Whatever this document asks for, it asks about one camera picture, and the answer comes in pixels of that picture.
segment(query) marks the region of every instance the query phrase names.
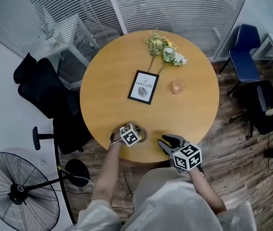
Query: electrical cable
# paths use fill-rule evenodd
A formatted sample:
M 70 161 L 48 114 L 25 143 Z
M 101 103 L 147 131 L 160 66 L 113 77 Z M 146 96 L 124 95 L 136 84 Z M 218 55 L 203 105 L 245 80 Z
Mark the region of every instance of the electrical cable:
M 125 169 L 124 167 L 119 163 L 119 169 L 121 170 L 121 172 L 123 173 L 123 176 L 124 176 L 124 180 L 125 180 L 125 184 L 127 186 L 127 189 L 128 189 L 128 193 L 130 194 L 131 198 L 133 198 L 133 191 L 131 190 L 129 184 L 128 184 L 128 181 L 127 181 L 127 178 L 126 178 L 126 172 L 125 172 Z
M 56 191 L 56 192 L 62 192 L 62 190 L 55 190 L 55 189 L 50 189 L 50 188 L 45 188 L 45 187 L 42 187 L 43 189 L 47 189 L 47 190 L 54 190 L 54 191 Z M 72 194 L 74 194 L 74 195 L 80 195 L 80 194 L 93 194 L 92 192 L 71 192 L 71 191 L 67 191 L 67 190 L 65 190 L 65 192 L 67 193 L 72 193 Z M 120 197 L 117 197 L 117 196 L 115 196 L 115 195 L 113 195 L 113 197 L 115 197 L 115 198 L 118 198 L 118 199 L 120 199 L 120 200 L 124 200 L 124 201 L 129 201 L 129 202 L 132 202 L 131 200 L 126 200 L 126 199 L 123 199 L 123 198 L 120 198 Z
M 65 169 L 63 169 L 63 168 L 61 167 L 61 165 L 58 165 L 57 168 L 58 168 L 59 170 L 63 170 L 63 171 L 66 172 L 67 174 L 72 175 L 71 173 L 69 173 L 68 171 L 66 171 Z M 86 179 L 86 180 L 88 180 L 90 183 L 92 183 L 93 186 L 95 186 L 95 184 L 94 184 L 91 180 L 89 180 L 89 179 L 87 179 L 87 178 L 85 178 L 85 177 L 75 176 L 75 175 L 72 175 L 72 176 L 73 176 L 73 177 L 76 177 L 76 178 L 83 178 L 83 179 Z
M 120 142 L 120 141 L 122 141 L 122 140 L 123 140 L 123 139 L 120 138 L 120 139 L 118 139 L 118 140 L 115 140 L 115 141 L 111 142 L 110 145 L 109 145 L 109 149 L 110 149 L 110 146 L 111 146 L 111 145 L 115 144 L 116 142 Z
M 258 190 L 256 190 L 252 195 L 250 195 L 250 197 L 247 199 L 247 201 L 248 201 L 255 193 L 257 193 L 259 190 L 261 190 L 261 189 L 264 188 L 265 186 L 268 186 L 268 185 L 270 184 L 270 182 L 272 181 L 272 179 L 273 179 L 273 175 L 271 176 L 270 181 L 269 181 L 266 185 L 264 185 L 264 186 L 262 186 L 261 188 L 259 188 Z
M 129 211 L 129 212 L 133 213 L 133 211 L 127 210 L 127 209 L 124 209 L 124 208 L 112 208 L 112 209 L 113 209 L 113 210 L 126 210 L 126 211 Z
M 269 134 L 268 134 L 267 150 L 270 149 L 269 143 L 270 143 L 270 132 L 269 132 Z M 270 167 L 269 167 L 269 165 L 270 165 L 269 162 L 270 162 L 270 158 L 268 157 L 268 163 L 267 163 L 268 170 L 273 170 L 273 168 L 270 168 Z

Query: round wooden table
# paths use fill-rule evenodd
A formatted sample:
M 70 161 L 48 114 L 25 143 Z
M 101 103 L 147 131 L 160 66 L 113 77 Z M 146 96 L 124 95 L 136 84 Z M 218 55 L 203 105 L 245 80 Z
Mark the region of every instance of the round wooden table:
M 207 57 L 189 40 L 173 33 L 159 31 L 177 51 L 188 58 L 181 67 L 168 67 L 159 76 L 151 104 L 128 99 L 137 70 L 147 71 L 151 56 L 144 42 L 149 30 L 121 36 L 94 57 L 81 85 L 80 103 L 84 121 L 99 144 L 108 149 L 109 136 L 121 124 L 134 122 L 145 128 L 149 137 L 131 147 L 122 146 L 120 157 L 135 162 L 160 162 L 167 156 L 159 148 L 162 134 L 183 136 L 198 143 L 211 127 L 219 104 L 216 74 Z M 156 56 L 150 72 L 162 67 L 162 56 Z M 181 78 L 185 90 L 175 95 L 172 81 Z

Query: black frame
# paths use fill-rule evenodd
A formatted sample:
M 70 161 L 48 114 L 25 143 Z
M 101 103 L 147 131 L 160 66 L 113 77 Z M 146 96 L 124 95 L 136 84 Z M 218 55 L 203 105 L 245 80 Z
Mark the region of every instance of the black frame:
M 140 100 L 140 99 L 134 98 L 134 97 L 131 97 L 132 89 L 135 86 L 135 83 L 136 83 L 136 80 L 137 80 L 136 78 L 137 78 L 137 76 L 138 76 L 139 73 L 145 74 L 145 75 L 151 75 L 151 76 L 156 77 L 155 84 L 154 84 L 154 86 L 152 88 L 152 92 L 151 92 L 151 95 L 150 95 L 150 98 L 149 98 L 148 102 L 144 101 L 144 100 Z M 135 78 L 134 78 L 134 80 L 132 82 L 132 85 L 131 85 L 131 88 L 130 88 L 130 91 L 129 91 L 129 94 L 128 94 L 128 98 L 132 99 L 132 100 L 135 100 L 135 101 L 138 101 L 138 102 L 141 102 L 141 103 L 151 104 L 151 100 L 152 100 L 152 97 L 153 97 L 153 95 L 155 93 L 156 86 L 157 86 L 157 83 L 158 83 L 158 79 L 159 79 L 159 75 L 152 74 L 152 73 L 149 73 L 149 72 L 144 72 L 144 71 L 141 71 L 141 70 L 137 70 Z

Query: standing fan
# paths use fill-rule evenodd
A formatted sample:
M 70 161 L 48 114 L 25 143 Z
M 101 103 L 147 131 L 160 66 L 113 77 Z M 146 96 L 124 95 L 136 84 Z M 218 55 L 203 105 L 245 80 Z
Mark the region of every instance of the standing fan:
M 79 160 L 67 162 L 72 184 L 85 186 L 89 179 L 87 167 Z M 60 206 L 51 184 L 30 162 L 11 153 L 0 153 L 0 219 L 19 231 L 49 231 L 58 222 Z

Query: yellow flower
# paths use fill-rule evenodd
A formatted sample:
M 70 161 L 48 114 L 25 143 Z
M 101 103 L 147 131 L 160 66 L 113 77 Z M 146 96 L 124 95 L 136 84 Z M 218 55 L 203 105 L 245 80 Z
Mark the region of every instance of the yellow flower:
M 157 44 L 157 45 L 161 45 L 162 44 L 162 41 L 157 39 L 157 40 L 154 40 L 154 42 Z

